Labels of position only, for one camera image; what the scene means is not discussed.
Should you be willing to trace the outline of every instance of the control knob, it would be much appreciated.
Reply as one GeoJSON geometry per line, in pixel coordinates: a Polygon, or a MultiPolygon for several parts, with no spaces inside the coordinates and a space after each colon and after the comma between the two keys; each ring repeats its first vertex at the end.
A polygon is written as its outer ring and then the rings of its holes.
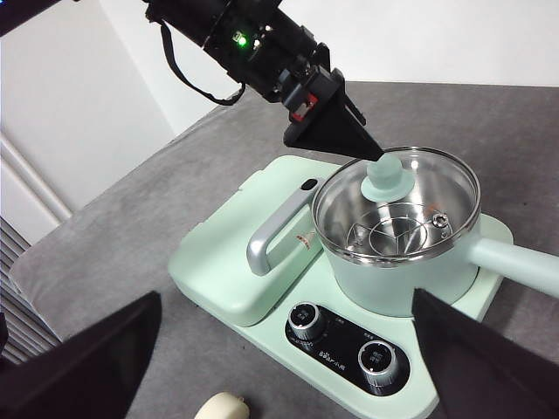
{"type": "Polygon", "coordinates": [[[381,340],[365,343],[357,355],[359,367],[371,386],[384,387],[397,378],[398,361],[394,348],[381,340]]]}
{"type": "Polygon", "coordinates": [[[326,328],[326,320],[313,303],[299,303],[289,313],[289,326],[295,336],[301,340],[313,340],[318,338],[326,328]]]}

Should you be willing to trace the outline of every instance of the mint green lid knob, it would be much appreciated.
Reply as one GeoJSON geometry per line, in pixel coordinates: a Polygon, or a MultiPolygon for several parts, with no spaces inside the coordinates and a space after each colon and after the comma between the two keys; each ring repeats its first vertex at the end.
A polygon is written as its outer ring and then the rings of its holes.
{"type": "Polygon", "coordinates": [[[361,193],[374,203],[391,203],[408,195],[414,184],[415,177],[410,170],[404,170],[397,157],[385,153],[367,165],[361,193]]]}

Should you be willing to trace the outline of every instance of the gray cloth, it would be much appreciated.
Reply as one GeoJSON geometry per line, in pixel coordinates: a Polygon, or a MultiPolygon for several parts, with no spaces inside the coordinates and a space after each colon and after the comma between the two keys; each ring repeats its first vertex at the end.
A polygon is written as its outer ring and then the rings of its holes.
{"type": "MultiPolygon", "coordinates": [[[[482,209],[515,242],[559,253],[559,89],[349,83],[384,147],[442,148],[478,174],[482,209]]],[[[62,337],[142,294],[162,294],[162,329],[129,417],[193,417],[243,395],[252,418],[351,418],[346,410],[187,300],[167,261],[181,238],[279,155],[347,159],[282,144],[286,110],[249,91],[219,107],[28,250],[12,279],[62,337]]],[[[485,322],[559,362],[559,305],[505,281],[485,322]]],[[[432,417],[444,417],[437,410],[432,417]]]]}

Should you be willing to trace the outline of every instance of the gray handle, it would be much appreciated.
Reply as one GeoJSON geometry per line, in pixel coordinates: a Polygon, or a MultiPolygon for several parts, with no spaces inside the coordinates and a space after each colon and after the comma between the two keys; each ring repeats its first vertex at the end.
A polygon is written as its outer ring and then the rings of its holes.
{"type": "Polygon", "coordinates": [[[263,277],[272,269],[268,261],[268,245],[301,208],[313,201],[323,183],[321,178],[307,180],[252,235],[246,246],[246,259],[254,274],[263,277]]]}
{"type": "Polygon", "coordinates": [[[559,257],[480,237],[470,262],[559,299],[559,257]]]}

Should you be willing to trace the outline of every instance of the pot rim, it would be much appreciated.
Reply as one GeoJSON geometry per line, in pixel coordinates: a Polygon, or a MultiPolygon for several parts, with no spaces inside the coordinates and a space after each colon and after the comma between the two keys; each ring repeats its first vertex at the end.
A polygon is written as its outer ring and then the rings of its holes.
{"type": "Polygon", "coordinates": [[[461,165],[469,174],[473,180],[474,192],[475,196],[475,205],[473,208],[472,213],[466,219],[466,221],[456,230],[454,231],[449,237],[441,240],[440,242],[436,243],[432,247],[428,249],[424,249],[421,251],[414,251],[409,253],[406,256],[381,256],[381,255],[367,255],[362,253],[356,253],[353,251],[348,251],[347,249],[343,249],[339,245],[332,242],[329,238],[327,238],[321,231],[316,221],[317,218],[317,206],[318,206],[318,199],[321,196],[322,191],[328,185],[330,180],[334,178],[338,173],[342,172],[345,168],[356,164],[361,159],[354,159],[349,161],[348,163],[344,164],[340,168],[338,168],[316,191],[314,194],[313,202],[311,205],[312,208],[312,215],[313,215],[313,224],[316,228],[316,232],[318,233],[319,237],[321,238],[322,244],[327,247],[330,251],[332,251],[336,256],[340,256],[350,262],[355,264],[370,264],[370,265],[378,265],[380,267],[395,267],[401,264],[408,264],[417,262],[419,260],[427,260],[439,256],[446,251],[450,250],[456,245],[456,242],[463,237],[466,233],[470,232],[474,225],[476,224],[479,216],[480,216],[480,198],[481,198],[481,188],[480,188],[480,181],[478,180],[478,176],[476,176],[475,172],[470,168],[466,163],[464,163],[460,158],[456,157],[455,155],[451,155],[450,153],[446,153],[446,151],[438,150],[436,148],[428,148],[428,147],[393,147],[393,148],[386,148],[384,150],[385,153],[396,152],[396,151],[422,151],[428,153],[434,153],[437,155],[442,155],[446,158],[449,158],[459,165],[461,165]]]}

